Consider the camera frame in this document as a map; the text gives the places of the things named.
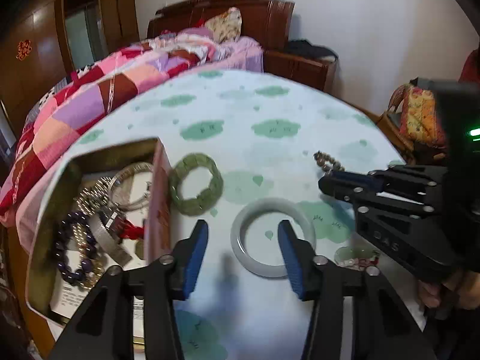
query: floral pillow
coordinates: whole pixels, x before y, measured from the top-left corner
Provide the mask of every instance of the floral pillow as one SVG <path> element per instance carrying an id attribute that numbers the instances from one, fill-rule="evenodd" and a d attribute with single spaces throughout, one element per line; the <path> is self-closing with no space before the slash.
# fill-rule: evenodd
<path id="1" fill-rule="evenodd" d="M 402 105 L 400 134 L 430 147 L 445 147 L 446 137 L 435 110 L 431 91 L 407 86 Z"/>
<path id="2" fill-rule="evenodd" d="M 232 7 L 221 15 L 207 20 L 203 26 L 213 32 L 217 43 L 236 42 L 242 30 L 242 14 L 238 8 Z"/>

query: red tassel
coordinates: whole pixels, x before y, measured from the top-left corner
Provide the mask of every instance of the red tassel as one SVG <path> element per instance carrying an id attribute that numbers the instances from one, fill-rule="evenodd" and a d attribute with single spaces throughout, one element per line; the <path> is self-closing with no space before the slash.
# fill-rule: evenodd
<path id="1" fill-rule="evenodd" d="M 120 238 L 129 238 L 129 239 L 143 238 L 143 233 L 145 232 L 143 227 L 135 226 L 132 222 L 126 219 L 123 221 L 123 223 L 124 223 L 123 232 L 120 234 Z"/>

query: white jade bangle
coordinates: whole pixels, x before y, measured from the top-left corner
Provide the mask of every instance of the white jade bangle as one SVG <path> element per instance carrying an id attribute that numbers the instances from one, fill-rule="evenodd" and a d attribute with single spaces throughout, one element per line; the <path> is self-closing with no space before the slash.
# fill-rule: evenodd
<path id="1" fill-rule="evenodd" d="M 264 278 L 283 278 L 287 276 L 287 269 L 284 265 L 267 265 L 253 259 L 247 253 L 242 243 L 246 231 L 245 223 L 248 223 L 255 216 L 267 212 L 282 212 L 291 216 L 300 225 L 305 240 L 315 249 L 316 237 L 314 225 L 297 204 L 281 198 L 259 199 L 247 204 L 233 221 L 230 242 L 238 261 L 250 272 L 258 276 L 263 276 Z"/>

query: human hand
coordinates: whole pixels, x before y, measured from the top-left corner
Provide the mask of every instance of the human hand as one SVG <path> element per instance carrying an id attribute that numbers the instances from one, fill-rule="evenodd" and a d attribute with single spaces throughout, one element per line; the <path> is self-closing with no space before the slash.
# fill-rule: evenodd
<path id="1" fill-rule="evenodd" d="M 451 278 L 443 283 L 449 290 L 455 290 L 463 278 L 463 283 L 458 289 L 459 300 L 456 307 L 473 310 L 480 306 L 480 274 L 468 271 L 463 277 L 462 271 L 457 271 Z M 418 297 L 429 308 L 440 306 L 440 285 L 428 284 L 418 281 Z"/>

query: bed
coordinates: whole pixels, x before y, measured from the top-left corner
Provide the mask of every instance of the bed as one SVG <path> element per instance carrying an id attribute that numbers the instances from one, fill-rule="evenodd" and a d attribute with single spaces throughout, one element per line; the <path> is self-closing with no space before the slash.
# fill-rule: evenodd
<path id="1" fill-rule="evenodd" d="M 169 37 L 166 32 L 181 34 L 183 29 L 195 27 L 199 21 L 209 20 L 231 7 L 240 10 L 242 23 L 240 37 L 221 44 L 222 50 L 229 50 L 228 57 L 199 66 L 196 66 L 198 59 L 179 63 L 176 60 L 179 55 L 169 54 L 168 62 L 162 59 L 164 55 L 147 57 L 157 50 L 158 44 L 165 45 L 164 39 Z M 27 117 L 15 163 L 0 192 L 2 223 L 8 227 L 17 225 L 21 244 L 29 251 L 39 198 L 57 162 L 76 140 L 115 108 L 169 78 L 223 69 L 263 72 L 264 50 L 282 50 L 287 42 L 293 7 L 293 2 L 284 0 L 182 1 L 155 13 L 148 25 L 147 40 L 64 78 L 39 100 Z M 198 40 L 187 37 L 185 41 Z M 199 42 L 195 47 L 206 47 L 208 56 L 222 51 L 216 44 Z M 163 76 L 152 69 L 152 65 L 161 64 L 170 66 L 167 74 L 161 72 Z M 70 103 L 75 98 L 77 105 L 73 106 Z"/>

